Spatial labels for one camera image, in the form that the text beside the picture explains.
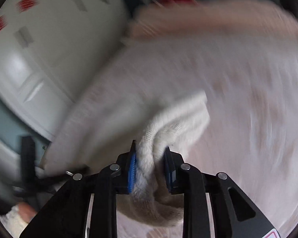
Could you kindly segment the person's left hand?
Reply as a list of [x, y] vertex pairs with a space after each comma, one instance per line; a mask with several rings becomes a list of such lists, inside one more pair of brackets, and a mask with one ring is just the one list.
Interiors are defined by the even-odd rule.
[[11, 208], [5, 217], [11, 219], [17, 215], [28, 224], [37, 215], [37, 211], [26, 202], [19, 202]]

